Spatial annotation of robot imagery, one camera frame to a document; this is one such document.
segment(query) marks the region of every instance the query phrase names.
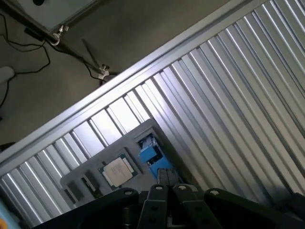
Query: blue component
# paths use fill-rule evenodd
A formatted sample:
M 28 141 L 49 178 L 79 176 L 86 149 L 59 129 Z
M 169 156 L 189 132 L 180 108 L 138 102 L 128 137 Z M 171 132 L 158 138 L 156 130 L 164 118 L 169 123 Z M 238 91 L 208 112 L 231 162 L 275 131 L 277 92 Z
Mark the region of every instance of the blue component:
M 140 156 L 141 162 L 146 163 L 153 157 L 157 156 L 157 153 L 152 146 L 149 146 L 149 147 L 146 147 L 145 149 L 142 149 L 139 156 Z
M 158 177 L 159 168 L 173 167 L 167 160 L 153 135 L 147 136 L 141 141 L 141 144 L 142 150 L 139 154 L 140 160 L 142 163 L 147 163 L 149 165 L 149 171 L 155 178 Z
M 18 223 L 13 219 L 9 211 L 6 209 L 6 207 L 4 206 L 1 200 L 0 200 L 0 219 L 2 219 L 7 224 L 7 228 L 9 229 L 21 229 Z
M 170 164 L 170 162 L 165 158 L 162 157 L 159 161 L 153 163 L 151 166 L 149 166 L 149 170 L 154 176 L 154 178 L 158 178 L 158 169 L 159 168 L 173 168 L 173 166 Z

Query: concrete floor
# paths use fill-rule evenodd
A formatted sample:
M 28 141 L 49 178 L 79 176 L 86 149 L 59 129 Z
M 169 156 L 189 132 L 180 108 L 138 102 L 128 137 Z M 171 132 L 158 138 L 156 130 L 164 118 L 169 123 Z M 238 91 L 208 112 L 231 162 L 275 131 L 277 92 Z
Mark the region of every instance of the concrete floor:
M 66 41 L 86 56 L 86 39 L 100 63 L 123 71 L 228 0 L 112 0 L 71 27 Z M 10 38 L 35 42 L 24 27 L 7 17 Z M 0 39 L 0 66 L 31 71 L 47 59 L 43 49 L 21 53 Z M 51 65 L 36 74 L 19 75 L 0 110 L 0 144 L 19 141 L 32 131 L 98 88 L 85 66 L 74 58 L 48 48 Z M 0 84 L 0 101 L 6 85 Z

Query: metal wall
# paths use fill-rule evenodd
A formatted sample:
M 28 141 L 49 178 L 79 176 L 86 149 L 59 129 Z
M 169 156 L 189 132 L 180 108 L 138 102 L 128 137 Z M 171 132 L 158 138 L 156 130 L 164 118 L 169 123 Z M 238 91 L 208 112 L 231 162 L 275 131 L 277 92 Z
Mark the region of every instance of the metal wall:
M 123 96 L 91 106 L 93 116 L 3 175 L 25 219 L 37 225 L 70 210 L 60 178 L 150 117 L 202 189 L 267 205 L 305 194 L 305 3 L 269 1 L 223 29 L 208 41 L 206 31 L 195 35 L 130 90 L 132 81 L 114 88 Z

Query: black plastic part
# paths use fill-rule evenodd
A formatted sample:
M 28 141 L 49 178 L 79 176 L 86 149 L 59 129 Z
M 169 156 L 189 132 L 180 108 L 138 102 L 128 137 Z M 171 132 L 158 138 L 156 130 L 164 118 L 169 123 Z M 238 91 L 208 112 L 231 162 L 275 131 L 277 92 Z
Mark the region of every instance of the black plastic part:
M 84 197 L 84 195 L 82 194 L 80 189 L 75 185 L 75 183 L 73 181 L 70 182 L 67 186 L 70 189 L 71 193 L 74 195 L 74 197 L 75 197 L 74 201 L 75 202 L 80 201 Z
M 71 202 L 72 202 L 73 204 L 75 204 L 75 203 L 76 203 L 76 200 L 72 197 L 71 193 L 70 193 L 67 189 L 65 189 L 64 192 L 65 192 L 66 195 L 69 197 L 69 199 L 71 200 Z
M 35 229 L 88 229 L 123 228 L 123 208 L 137 205 L 139 193 L 131 188 L 121 188 L 79 208 L 38 225 Z
M 154 185 L 144 203 L 138 229 L 164 229 L 167 222 L 168 187 Z
M 174 187 L 180 184 L 179 176 L 173 168 L 159 168 L 158 169 L 158 184 Z
M 294 213 L 302 220 L 305 220 L 305 197 L 299 193 L 294 193 L 289 198 L 278 203 L 274 208 L 283 213 Z
M 34 3 L 36 6 L 41 6 L 44 2 L 45 2 L 45 0 L 33 0 L 33 3 Z
M 143 191 L 139 194 L 137 205 L 129 205 L 122 208 L 122 225 L 124 229 L 135 229 L 137 227 L 141 210 L 147 197 L 148 191 Z
M 98 187 L 95 190 L 93 190 L 85 178 L 82 177 L 81 180 L 95 199 L 101 198 L 103 196 L 102 192 L 99 190 Z
M 218 188 L 207 190 L 204 201 L 224 228 L 305 228 L 305 222 Z
M 173 191 L 187 215 L 186 224 L 191 225 L 192 228 L 222 228 L 207 204 L 198 199 L 189 186 L 176 185 Z

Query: wire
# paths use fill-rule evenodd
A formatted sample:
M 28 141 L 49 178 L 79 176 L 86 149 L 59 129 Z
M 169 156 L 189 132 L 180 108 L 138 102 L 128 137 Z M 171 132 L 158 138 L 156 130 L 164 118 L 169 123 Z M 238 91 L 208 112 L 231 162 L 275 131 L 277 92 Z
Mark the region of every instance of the wire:
M 86 68 L 87 68 L 87 70 L 88 70 L 88 72 L 89 72 L 91 78 L 96 79 L 96 80 L 100 80 L 100 81 L 102 81 L 102 82 L 104 82 L 104 83 L 107 82 L 107 81 L 105 81 L 104 79 L 100 79 L 100 78 L 94 77 L 94 76 L 92 75 L 92 72 L 91 72 L 91 70 L 90 70 L 88 64 L 86 63 L 85 59 L 84 59 L 82 56 L 73 55 L 73 54 L 71 54 L 71 53 L 67 53 L 67 52 L 64 52 L 64 51 L 62 51 L 62 50 L 59 50 L 59 49 L 55 48 L 55 46 L 53 46 L 49 41 L 47 41 L 47 43 L 48 43 L 48 44 L 50 45 L 50 47 L 53 48 L 55 51 L 64 53 L 64 54 L 66 54 L 66 55 L 70 55 L 70 56 L 72 56 L 72 57 L 78 59 L 79 61 L 81 61 L 81 62 L 86 66 Z
M 45 64 L 44 66 L 42 66 L 40 69 L 38 69 L 38 70 L 36 70 L 36 71 L 29 71 L 29 72 L 16 72 L 15 75 L 14 75 L 13 77 L 11 77 L 11 78 L 7 81 L 7 87 L 6 87 L 5 95 L 4 95 L 3 100 L 2 100 L 2 102 L 1 102 L 1 104 L 0 104 L 0 108 L 4 105 L 4 103 L 5 103 L 6 99 L 7 99 L 7 96 L 8 96 L 8 94 L 9 94 L 9 90 L 10 90 L 10 82 L 11 82 L 12 79 L 14 79 L 17 75 L 38 73 L 38 72 L 42 71 L 44 68 L 46 68 L 47 66 L 49 66 L 49 65 L 51 64 L 51 60 L 50 60 L 49 53 L 48 53 L 46 47 L 44 46 L 46 42 L 47 42 L 47 43 L 49 44 L 49 46 L 50 46 L 51 48 L 53 48 L 55 51 L 61 52 L 61 53 L 67 54 L 67 55 L 70 55 L 70 56 L 72 56 L 72 57 L 74 57 L 74 58 L 80 60 L 80 61 L 86 66 L 86 68 L 87 68 L 87 70 L 88 70 L 88 72 L 89 72 L 91 78 L 96 79 L 96 80 L 99 80 L 101 83 L 106 83 L 106 81 L 105 81 L 104 79 L 100 79 L 100 78 L 94 77 L 94 76 L 92 75 L 92 72 L 91 72 L 91 70 L 90 70 L 88 64 L 86 63 L 85 59 L 84 59 L 82 56 L 78 56 L 78 55 L 74 55 L 74 54 L 71 54 L 71 53 L 67 53 L 67 52 L 58 50 L 57 48 L 55 48 L 55 47 L 50 43 L 50 41 L 44 41 L 44 42 L 43 42 L 42 44 L 40 44 L 40 45 L 39 45 L 39 44 L 33 44 L 33 43 L 30 43 L 30 44 L 20 44 L 20 43 L 11 41 L 11 40 L 9 39 L 8 26 L 7 26 L 6 18 L 5 18 L 5 16 L 4 16 L 2 13 L 0 13 L 0 16 L 2 16 L 2 18 L 3 18 L 3 21 L 4 21 L 4 30 L 5 30 L 5 33 L 4 33 L 4 34 L 3 34 L 3 33 L 0 34 L 0 36 L 2 36 L 2 37 L 4 38 L 4 40 L 7 42 L 7 44 L 8 44 L 10 47 L 12 47 L 12 48 L 14 48 L 15 50 L 20 51 L 20 52 L 31 52 L 31 51 L 35 51 L 35 50 L 38 50 L 38 49 L 43 48 L 44 51 L 45 51 L 45 53 L 46 53 L 46 56 L 47 56 L 47 58 L 48 58 L 48 63 Z M 15 47 L 13 44 L 14 44 L 14 45 L 21 46 L 21 47 L 35 46 L 36 48 L 28 49 L 28 50 L 21 50 L 21 49 Z
M 16 77 L 16 75 L 14 75 L 14 76 L 11 77 L 10 79 L 8 79 L 7 82 L 6 82 L 6 91 L 5 91 L 5 95 L 4 95 L 3 99 L 2 99 L 2 102 L 1 102 L 1 104 L 0 104 L 0 108 L 4 105 L 4 103 L 5 103 L 5 101 L 6 101 L 7 97 L 8 97 L 9 89 L 10 89 L 10 82 L 11 82 L 11 80 L 14 79 L 15 77 Z
M 29 71 L 29 72 L 20 72 L 20 73 L 17 72 L 17 73 L 15 73 L 15 75 L 14 75 L 13 77 L 11 77 L 10 79 L 7 80 L 7 82 L 6 82 L 6 91 L 5 91 L 4 97 L 3 97 L 3 99 L 2 99 L 2 102 L 1 102 L 1 104 L 0 104 L 0 108 L 1 108 L 1 107 L 4 105 L 4 103 L 5 103 L 5 101 L 6 101 L 7 97 L 8 97 L 9 90 L 10 90 L 10 82 L 11 82 L 12 79 L 14 79 L 17 75 L 21 75 L 21 74 L 38 73 L 38 72 L 40 72 L 41 70 L 43 70 L 44 68 L 46 68 L 47 66 L 49 66 L 50 63 L 51 63 L 51 60 L 50 60 L 50 57 L 49 57 L 49 54 L 48 54 L 47 49 L 44 47 L 44 44 L 45 44 L 46 41 L 43 42 L 42 44 L 32 44 L 32 43 L 30 43 L 30 44 L 20 44 L 20 43 L 11 41 L 11 40 L 9 39 L 8 26 L 7 26 L 6 18 L 5 18 L 5 16 L 4 16 L 2 13 L 0 13 L 0 16 L 2 16 L 2 18 L 3 18 L 3 21 L 4 21 L 4 30 L 5 30 L 5 33 L 4 33 L 4 34 L 0 34 L 0 36 L 2 36 L 2 37 L 4 38 L 4 40 L 6 41 L 6 43 L 7 43 L 10 47 L 12 47 L 12 48 L 14 48 L 14 49 L 16 49 L 16 50 L 18 50 L 18 51 L 20 51 L 20 52 L 31 52 L 31 51 L 34 51 L 34 50 L 38 50 L 38 49 L 40 49 L 40 48 L 43 48 L 44 51 L 45 51 L 45 53 L 46 53 L 46 56 L 47 56 L 47 58 L 48 58 L 48 63 L 45 64 L 44 66 L 42 66 L 40 69 L 38 69 L 38 70 L 36 70 L 36 71 Z M 21 50 L 21 49 L 15 47 L 15 46 L 12 45 L 12 44 L 15 44 L 15 45 L 18 45 L 18 46 L 22 46 L 22 47 L 35 46 L 36 48 L 29 49 L 29 50 Z

